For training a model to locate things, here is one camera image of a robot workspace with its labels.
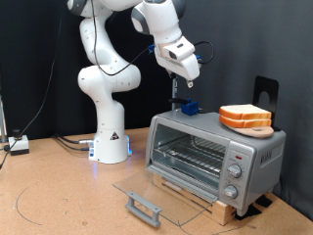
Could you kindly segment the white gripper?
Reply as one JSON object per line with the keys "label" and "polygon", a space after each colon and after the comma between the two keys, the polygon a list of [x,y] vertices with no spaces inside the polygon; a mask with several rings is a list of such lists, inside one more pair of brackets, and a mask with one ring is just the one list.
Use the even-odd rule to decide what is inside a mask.
{"label": "white gripper", "polygon": [[193,88],[194,82],[200,75],[200,68],[197,58],[194,54],[194,49],[191,50],[174,50],[174,49],[155,49],[157,63],[171,71],[169,77],[176,78],[176,74],[187,79],[187,87]]}

